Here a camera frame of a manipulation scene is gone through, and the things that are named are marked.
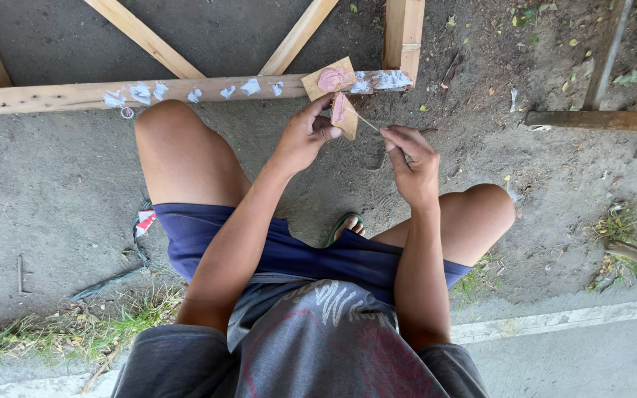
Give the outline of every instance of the gray t-shirt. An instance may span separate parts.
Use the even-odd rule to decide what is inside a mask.
[[[488,397],[465,348],[415,352],[391,307],[354,283],[258,284],[230,324],[227,338],[191,325],[142,332],[112,396]]]

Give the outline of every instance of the knee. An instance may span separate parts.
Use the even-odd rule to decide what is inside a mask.
[[[154,134],[167,134],[173,125],[189,121],[189,118],[199,120],[190,106],[179,100],[164,100],[149,107],[137,117],[137,139]]]
[[[467,189],[469,202],[493,227],[507,231],[515,222],[515,204],[508,192],[495,184],[479,184]]]

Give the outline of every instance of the foot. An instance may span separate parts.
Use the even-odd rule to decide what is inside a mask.
[[[338,238],[341,236],[341,232],[343,232],[343,230],[345,230],[346,228],[360,236],[365,235],[365,225],[358,222],[358,217],[352,215],[349,218],[346,218],[343,224],[335,231],[335,236],[333,237],[333,239],[338,240]]]

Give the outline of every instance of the dirt ground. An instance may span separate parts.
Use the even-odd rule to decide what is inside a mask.
[[[220,77],[256,74],[309,2],[134,0],[130,9],[200,71]],[[346,55],[356,70],[380,68],[384,2],[353,3],[358,13],[350,12],[349,1],[338,3],[287,73],[313,71]],[[509,190],[522,195],[516,202],[522,218],[492,250],[505,257],[502,285],[482,292],[483,299],[492,294],[533,303],[581,291],[603,255],[582,228],[614,202],[637,203],[637,133],[533,132],[521,125],[531,109],[582,105],[586,54],[603,50],[608,4],[563,0],[556,11],[540,14],[538,4],[528,4],[536,17],[514,26],[513,16],[520,21],[526,8],[513,15],[509,2],[428,1],[417,86],[354,97],[374,124],[434,129],[426,137],[442,155],[443,193],[481,183],[505,187],[509,176]],[[452,15],[454,27],[447,25]],[[538,41],[531,42],[533,35]],[[0,53],[16,86],[173,78],[83,1],[0,0]],[[456,54],[463,66],[445,90],[440,83]],[[613,77],[633,69],[637,18],[629,22]],[[512,87],[519,93],[510,113]],[[288,117],[305,104],[299,98],[194,108],[253,179]],[[637,83],[613,84],[602,109],[637,110]],[[145,198],[133,124],[118,111],[0,116],[0,322],[50,314],[84,287],[135,267],[138,261],[120,253],[131,245],[132,218]],[[368,235],[409,214],[382,139],[364,127],[354,142],[322,149],[292,180],[277,216],[289,219],[296,237],[319,246],[350,210],[363,214]],[[167,242],[161,225],[152,226],[142,245],[152,271],[163,272],[135,276],[105,289],[100,299],[181,282],[168,262]],[[30,294],[17,294],[19,254]]]

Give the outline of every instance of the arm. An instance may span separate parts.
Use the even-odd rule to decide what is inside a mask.
[[[415,350],[425,344],[450,343],[439,209],[439,154],[415,129],[391,126],[380,132],[395,170],[397,189],[412,209],[395,278],[400,333]],[[406,162],[405,154],[412,158],[411,162]]]
[[[272,214],[289,180],[308,167],[321,146],[342,130],[319,113],[331,105],[326,94],[287,123],[275,153],[208,245],[191,279],[176,324],[212,327],[227,333],[230,315],[260,261]]]

